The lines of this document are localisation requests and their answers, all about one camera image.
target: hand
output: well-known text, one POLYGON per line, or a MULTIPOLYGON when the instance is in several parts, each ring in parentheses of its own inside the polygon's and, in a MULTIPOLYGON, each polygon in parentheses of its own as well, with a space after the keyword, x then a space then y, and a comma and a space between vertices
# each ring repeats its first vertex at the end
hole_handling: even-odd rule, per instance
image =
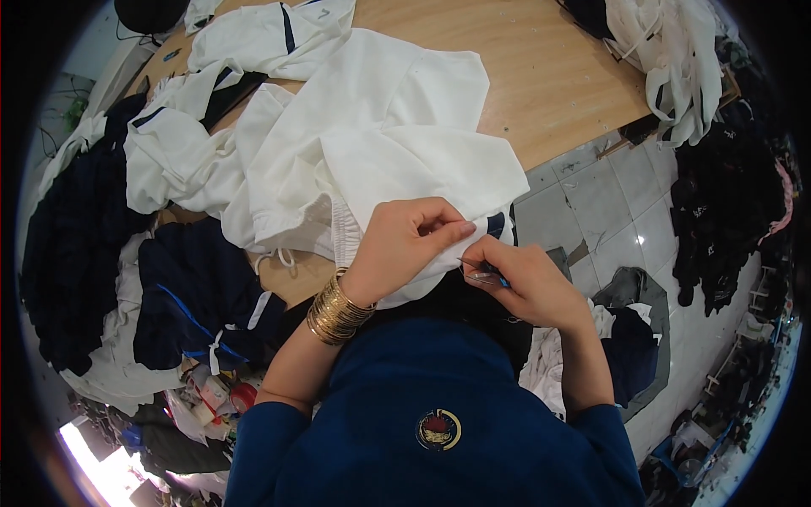
MULTIPOLYGON (((486 260, 496 266, 511 289, 488 285, 465 277, 465 281, 496 298, 510 313, 532 325, 576 333, 582 326, 594 326, 586 299, 566 280, 538 245, 511 247, 490 235, 470 245, 465 259, 486 260)), ((465 274, 476 273, 462 264, 465 274)))
POLYGON ((426 197, 375 206, 341 290, 365 307, 410 282, 443 250, 476 231, 447 200, 426 197))

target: sleeve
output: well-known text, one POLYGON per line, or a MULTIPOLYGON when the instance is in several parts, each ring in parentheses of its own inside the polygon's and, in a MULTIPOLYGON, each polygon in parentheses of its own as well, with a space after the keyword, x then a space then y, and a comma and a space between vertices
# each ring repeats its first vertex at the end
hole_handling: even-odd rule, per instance
POLYGON ((285 403, 260 403, 245 412, 225 490, 228 506, 272 505, 285 454, 309 426, 308 417, 285 403))
POLYGON ((620 411, 613 405, 592 406, 582 411, 569 426, 589 441, 615 480, 615 494, 620 501, 617 504, 644 505, 645 493, 620 411))

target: person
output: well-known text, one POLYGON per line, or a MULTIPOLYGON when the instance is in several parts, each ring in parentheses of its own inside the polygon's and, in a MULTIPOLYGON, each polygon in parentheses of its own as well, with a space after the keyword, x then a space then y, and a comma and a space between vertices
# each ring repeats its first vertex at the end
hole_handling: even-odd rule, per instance
POLYGON ((367 330, 377 301, 475 229, 439 197, 377 205, 351 266, 316 296, 239 420, 229 507, 644 505, 586 300, 540 247, 484 235, 463 258, 486 260, 510 287, 463 279, 518 319, 559 329, 566 422, 464 321, 367 330))

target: pink fabric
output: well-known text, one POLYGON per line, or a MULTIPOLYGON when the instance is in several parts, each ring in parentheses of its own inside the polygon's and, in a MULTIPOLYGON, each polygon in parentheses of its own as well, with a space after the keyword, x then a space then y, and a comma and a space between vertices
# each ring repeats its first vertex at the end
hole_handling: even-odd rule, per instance
POLYGON ((780 219, 780 221, 773 221, 769 224, 769 232, 766 233, 766 236, 763 236, 757 241, 758 245, 760 245, 764 239, 768 238, 777 231, 785 229, 788 222, 792 221, 792 211, 794 210, 794 201, 792 200, 794 187, 792 186, 792 179, 788 176, 786 169, 783 167, 783 164, 781 164, 780 161, 775 160, 775 168, 777 173, 780 175, 780 178, 783 179, 783 204, 786 206, 786 214, 783 215, 783 218, 780 219))

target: stack of gold bracelets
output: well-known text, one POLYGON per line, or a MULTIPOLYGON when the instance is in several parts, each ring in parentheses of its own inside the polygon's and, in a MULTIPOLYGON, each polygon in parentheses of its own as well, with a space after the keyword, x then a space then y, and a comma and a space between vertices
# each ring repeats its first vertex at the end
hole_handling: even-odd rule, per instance
POLYGON ((339 346, 349 341, 377 308, 377 303, 359 307, 344 295, 338 286, 338 278, 344 273, 346 268, 338 268, 307 312, 310 330, 327 345, 339 346))

